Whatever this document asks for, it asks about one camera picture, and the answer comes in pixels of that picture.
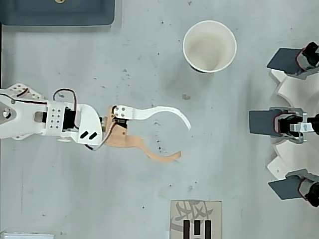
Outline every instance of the black stripe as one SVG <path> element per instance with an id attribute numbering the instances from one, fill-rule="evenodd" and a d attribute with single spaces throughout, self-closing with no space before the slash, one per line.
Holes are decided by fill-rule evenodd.
<path id="1" fill-rule="evenodd" d="M 194 221 L 194 235 L 199 236 L 200 235 L 200 220 Z"/>
<path id="2" fill-rule="evenodd" d="M 211 220 L 205 221 L 205 239 L 211 239 Z"/>
<path id="3" fill-rule="evenodd" d="M 183 230 L 184 230 L 183 239 L 189 239 L 189 230 L 190 230 L 190 221 L 189 220 L 184 221 Z"/>

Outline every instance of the white curved part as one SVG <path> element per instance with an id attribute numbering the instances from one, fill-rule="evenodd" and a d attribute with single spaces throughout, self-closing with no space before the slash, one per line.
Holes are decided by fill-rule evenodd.
<path id="1" fill-rule="evenodd" d="M 171 112 L 179 116 L 184 121 L 188 130 L 191 129 L 190 122 L 186 116 L 180 110 L 173 107 L 158 106 L 146 110 L 139 110 L 128 106 L 116 106 L 114 109 L 114 114 L 117 118 L 126 120 L 146 120 L 160 112 Z"/>
<path id="2" fill-rule="evenodd" d="M 288 101 L 291 107 L 302 108 L 309 117 L 319 113 L 319 74 L 308 76 L 300 80 L 275 72 L 280 82 L 275 93 Z M 306 168 L 309 173 L 319 175 L 319 136 L 315 133 L 308 134 L 308 142 L 295 144 L 283 140 L 273 144 L 276 157 L 268 169 L 277 178 L 283 179 L 288 172 Z"/>

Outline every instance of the cardboard box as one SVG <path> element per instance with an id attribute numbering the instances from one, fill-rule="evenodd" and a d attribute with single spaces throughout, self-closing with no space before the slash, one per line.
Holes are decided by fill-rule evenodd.
<path id="1" fill-rule="evenodd" d="M 170 239 L 222 239 L 222 202 L 171 201 Z"/>

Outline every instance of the white robot structure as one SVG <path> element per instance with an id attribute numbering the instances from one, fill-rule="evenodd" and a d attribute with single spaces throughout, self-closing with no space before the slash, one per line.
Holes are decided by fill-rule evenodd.
<path id="1" fill-rule="evenodd" d="M 69 91 L 74 103 L 57 102 L 55 96 Z M 58 137 L 58 141 L 74 141 L 96 151 L 103 144 L 115 147 L 138 147 L 153 159 L 172 161 L 172 156 L 160 157 L 151 153 L 139 136 L 127 135 L 127 121 L 145 120 L 156 113 L 171 112 L 179 116 L 190 130 L 188 119 L 179 110 L 170 107 L 155 107 L 138 110 L 128 106 L 112 106 L 107 117 L 100 117 L 89 105 L 77 104 L 76 94 L 71 89 L 59 89 L 53 100 L 24 84 L 15 84 L 0 90 L 0 138 L 23 140 L 32 134 Z"/>

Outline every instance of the black wire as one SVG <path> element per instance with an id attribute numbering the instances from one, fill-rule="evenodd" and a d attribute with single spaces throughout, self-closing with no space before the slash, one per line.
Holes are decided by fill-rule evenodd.
<path id="1" fill-rule="evenodd" d="M 76 99 L 76 94 L 75 94 L 74 90 L 67 89 L 67 88 L 62 88 L 62 89 L 59 89 L 59 90 L 57 90 L 56 92 L 54 92 L 54 94 L 53 94 L 53 100 L 54 100 L 54 101 L 55 101 L 55 96 L 56 96 L 59 92 L 61 92 L 61 91 L 69 91 L 69 92 L 71 92 L 71 93 L 73 94 L 73 97 L 74 97 L 74 112 L 75 112 L 74 127 L 75 127 L 76 129 L 79 129 L 79 127 L 76 126 L 76 124 L 75 124 L 75 120 L 76 120 L 76 109 L 77 109 L 77 105 L 78 105 L 77 99 Z"/>
<path id="2" fill-rule="evenodd" d="M 22 91 L 20 94 L 17 94 L 17 97 L 23 96 L 29 89 L 26 88 L 24 91 Z"/>
<path id="3" fill-rule="evenodd" d="M 31 104 L 37 104 L 37 105 L 47 105 L 47 102 L 37 102 L 37 101 L 24 101 L 24 100 L 16 100 L 6 94 L 3 94 L 3 93 L 0 93 L 0 96 L 6 96 L 8 97 L 9 99 L 11 99 L 13 102 L 23 102 L 23 103 L 31 103 Z"/>
<path id="4" fill-rule="evenodd" d="M 93 147 L 91 147 L 91 146 L 89 146 L 89 145 L 87 145 L 87 144 L 85 144 L 85 147 L 87 147 L 89 150 L 91 150 L 91 151 L 96 151 L 96 150 L 98 150 L 103 144 L 105 144 L 105 142 L 106 141 L 108 141 L 108 139 L 109 139 L 109 137 L 111 136 L 111 133 L 112 133 L 112 131 L 113 131 L 113 129 L 114 129 L 114 127 L 116 126 L 117 124 L 116 123 L 113 123 L 113 125 L 111 126 L 111 129 L 110 129 L 110 131 L 109 131 L 109 134 L 106 136 L 106 138 L 103 140 L 103 142 L 101 142 L 101 144 L 96 148 L 96 149 L 94 149 Z"/>

